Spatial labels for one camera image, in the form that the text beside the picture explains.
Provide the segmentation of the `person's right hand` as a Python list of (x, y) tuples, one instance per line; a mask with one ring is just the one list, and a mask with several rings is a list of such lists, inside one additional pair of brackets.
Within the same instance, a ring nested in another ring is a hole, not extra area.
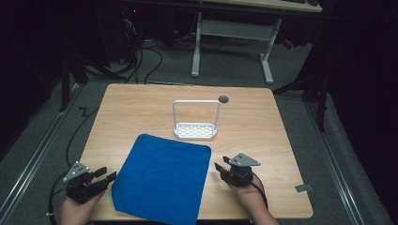
[(248, 212), (254, 207), (266, 207), (263, 198), (264, 187), (258, 179), (253, 179), (246, 187), (235, 187), (231, 184), (228, 184), (228, 187), (237, 194), (239, 202)]

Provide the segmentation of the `metal floor rail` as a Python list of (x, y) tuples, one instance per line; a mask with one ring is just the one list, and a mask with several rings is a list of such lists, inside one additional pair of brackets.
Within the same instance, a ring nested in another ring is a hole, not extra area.
[(309, 114), (317, 136), (322, 144), (323, 153), (325, 155), (326, 162), (329, 166), (330, 175), (334, 181), (335, 187), (339, 193), (340, 199), (344, 205), (344, 209), (351, 221), (352, 225), (365, 225), (363, 217), (357, 206), (355, 198), (352, 194), (351, 188), (347, 184), (347, 181), (343, 175), (343, 172), (339, 166), (336, 157), (333, 154), (331, 145), (324, 131), (321, 130), (316, 120), (316, 111), (312, 103), (303, 103), (306, 112)]
[(6, 224), (13, 214), (47, 155), (70, 104), (83, 90), (83, 84), (75, 83), (70, 89), (71, 98), (66, 108), (61, 110), (62, 90), (57, 85), (50, 99), (34, 113), (10, 152), (0, 162), (0, 224)]

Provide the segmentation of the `blue cloth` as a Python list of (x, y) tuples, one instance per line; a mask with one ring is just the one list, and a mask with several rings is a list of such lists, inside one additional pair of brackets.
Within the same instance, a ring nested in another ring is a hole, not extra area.
[(139, 135), (113, 183), (115, 209), (170, 225), (195, 225), (210, 156), (206, 145)]

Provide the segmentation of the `dark computer tower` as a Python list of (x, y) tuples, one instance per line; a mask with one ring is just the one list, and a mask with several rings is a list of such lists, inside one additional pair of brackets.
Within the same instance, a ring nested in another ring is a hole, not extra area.
[(142, 45), (143, 28), (137, 7), (120, 8), (122, 30), (127, 45), (127, 59), (131, 62)]

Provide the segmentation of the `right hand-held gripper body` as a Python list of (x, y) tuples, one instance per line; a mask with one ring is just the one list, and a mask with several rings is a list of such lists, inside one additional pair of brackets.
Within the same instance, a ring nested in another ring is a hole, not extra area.
[(229, 165), (230, 169), (227, 170), (228, 177), (223, 181), (237, 188), (248, 186), (253, 180), (252, 166), (260, 166), (261, 163), (243, 153), (239, 153), (231, 159), (232, 165)]

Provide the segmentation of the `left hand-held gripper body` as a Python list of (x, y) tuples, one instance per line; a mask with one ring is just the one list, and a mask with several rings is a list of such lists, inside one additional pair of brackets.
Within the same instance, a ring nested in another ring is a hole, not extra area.
[(94, 179), (94, 172), (76, 161), (63, 179), (63, 182), (67, 184), (67, 196), (77, 203), (86, 203), (90, 198), (107, 189), (106, 179), (93, 183)]

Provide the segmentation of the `black metal stand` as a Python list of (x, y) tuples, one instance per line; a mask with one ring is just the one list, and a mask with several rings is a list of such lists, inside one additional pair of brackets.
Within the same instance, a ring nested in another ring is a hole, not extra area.
[(64, 112), (70, 102), (70, 78), (69, 75), (72, 75), (75, 82), (78, 84), (86, 84), (88, 82), (88, 76), (86, 74), (85, 67), (90, 66), (100, 72), (101, 74), (108, 76), (112, 79), (122, 80), (122, 77), (117, 75), (115, 72), (101, 66), (100, 64), (90, 60), (86, 57), (83, 57), (79, 54), (67, 54), (62, 61), (62, 73), (61, 73), (61, 87), (62, 87), (62, 95), (61, 95), (61, 107), (60, 112)]
[(313, 74), (304, 78), (297, 78), (294, 82), (284, 85), (272, 91), (274, 95), (280, 95), (289, 90), (302, 90), (301, 98), (303, 101), (317, 101), (315, 111), (315, 122), (318, 128), (324, 132), (324, 118), (327, 109), (327, 92), (329, 77), (322, 74)]

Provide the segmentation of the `person's left hand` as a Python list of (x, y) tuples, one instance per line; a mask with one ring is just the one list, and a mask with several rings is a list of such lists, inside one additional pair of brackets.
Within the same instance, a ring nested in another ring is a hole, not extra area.
[(90, 218), (90, 215), (97, 205), (99, 200), (104, 195), (104, 191), (100, 194), (90, 198), (85, 203), (75, 202), (73, 199), (67, 197), (61, 206), (61, 225), (85, 225)]

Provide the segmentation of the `white-framed wooden desk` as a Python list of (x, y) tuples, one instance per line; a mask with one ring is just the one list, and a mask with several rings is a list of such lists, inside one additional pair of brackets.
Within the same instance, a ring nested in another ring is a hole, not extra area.
[(219, 11), (227, 7), (235, 9), (245, 7), (249, 9), (263, 9), (268, 13), (275, 12), (277, 16), (271, 25), (264, 25), (254, 22), (229, 22), (226, 19), (203, 19), (201, 9), (197, 13), (195, 49), (192, 59), (191, 75), (196, 78), (200, 74), (201, 60), (201, 37), (202, 35), (241, 38), (250, 40), (265, 41), (267, 46), (264, 52), (259, 54), (265, 81), (273, 84), (273, 77), (268, 63), (268, 58), (273, 48), (275, 39), (279, 33), (283, 15), (288, 13), (321, 13), (323, 8), (316, 0), (195, 0), (199, 7), (219, 7)]

